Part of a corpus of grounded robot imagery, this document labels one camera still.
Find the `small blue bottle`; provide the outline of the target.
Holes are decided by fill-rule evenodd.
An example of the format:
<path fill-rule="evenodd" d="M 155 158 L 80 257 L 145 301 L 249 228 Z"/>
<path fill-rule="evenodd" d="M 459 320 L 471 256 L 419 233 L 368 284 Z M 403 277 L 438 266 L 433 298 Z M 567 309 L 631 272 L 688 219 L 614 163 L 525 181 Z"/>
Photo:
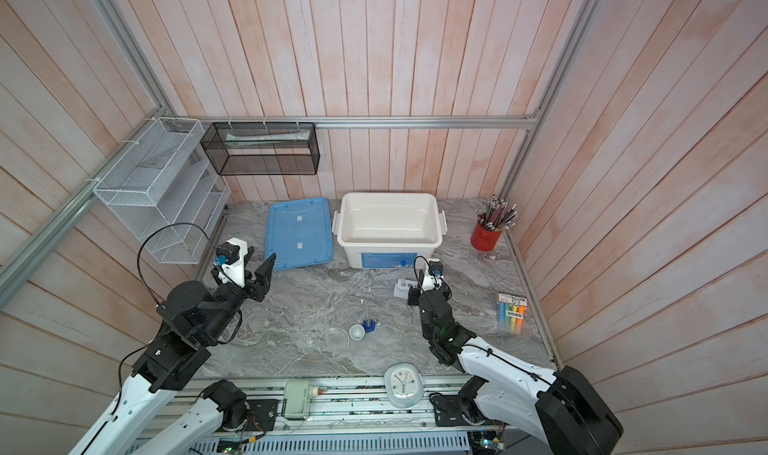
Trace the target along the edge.
<path fill-rule="evenodd" d="M 371 333 L 376 329 L 376 321 L 373 319 L 366 319 L 363 321 L 362 326 L 366 333 Z"/>

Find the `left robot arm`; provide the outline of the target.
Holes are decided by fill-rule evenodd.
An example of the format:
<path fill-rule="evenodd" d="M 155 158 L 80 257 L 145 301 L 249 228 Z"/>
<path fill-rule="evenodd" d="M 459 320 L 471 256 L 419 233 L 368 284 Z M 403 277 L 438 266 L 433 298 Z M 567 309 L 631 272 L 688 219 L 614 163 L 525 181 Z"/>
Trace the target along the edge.
<path fill-rule="evenodd" d="M 215 291 L 200 281 L 176 286 L 159 305 L 163 322 L 140 353 L 118 395 L 73 448 L 75 454 L 124 454 L 155 416 L 186 387 L 208 360 L 211 348 L 233 318 L 242 316 L 246 300 L 262 301 L 270 289 L 276 257 L 270 255 L 254 272 L 246 270 L 249 254 L 220 264 L 224 280 Z M 185 454 L 222 429 L 241 435 L 250 422 L 245 393 L 226 379 L 206 387 L 177 421 L 145 442 L 142 454 Z"/>

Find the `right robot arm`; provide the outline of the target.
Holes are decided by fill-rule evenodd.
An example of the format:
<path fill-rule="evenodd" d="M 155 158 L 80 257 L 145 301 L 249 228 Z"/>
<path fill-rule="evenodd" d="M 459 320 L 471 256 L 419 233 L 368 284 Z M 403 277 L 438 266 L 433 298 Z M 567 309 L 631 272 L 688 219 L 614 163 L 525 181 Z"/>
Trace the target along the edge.
<path fill-rule="evenodd" d="M 460 417 L 511 425 L 546 443 L 554 454 L 610 454 L 624 428 L 587 378 L 565 366 L 530 364 L 455 321 L 446 286 L 415 286 L 422 335 L 438 361 L 470 376 L 458 394 Z"/>

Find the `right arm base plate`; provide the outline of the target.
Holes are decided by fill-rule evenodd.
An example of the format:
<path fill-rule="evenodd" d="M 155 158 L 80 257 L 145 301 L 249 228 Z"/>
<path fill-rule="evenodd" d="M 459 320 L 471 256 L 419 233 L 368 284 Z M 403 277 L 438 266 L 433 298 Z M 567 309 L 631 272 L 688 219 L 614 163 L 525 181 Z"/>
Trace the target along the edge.
<path fill-rule="evenodd" d="M 477 426 L 485 423 L 484 418 L 470 414 L 459 395 L 430 393 L 429 402 L 438 427 Z"/>

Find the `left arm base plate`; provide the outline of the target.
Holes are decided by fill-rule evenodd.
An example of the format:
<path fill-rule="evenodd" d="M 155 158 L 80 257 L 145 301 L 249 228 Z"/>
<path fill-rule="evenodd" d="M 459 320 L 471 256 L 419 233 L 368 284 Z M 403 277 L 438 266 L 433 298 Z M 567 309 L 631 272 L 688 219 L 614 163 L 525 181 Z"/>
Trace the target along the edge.
<path fill-rule="evenodd" d="M 238 402 L 234 409 L 237 431 L 271 432 L 279 415 L 278 399 L 247 399 Z"/>

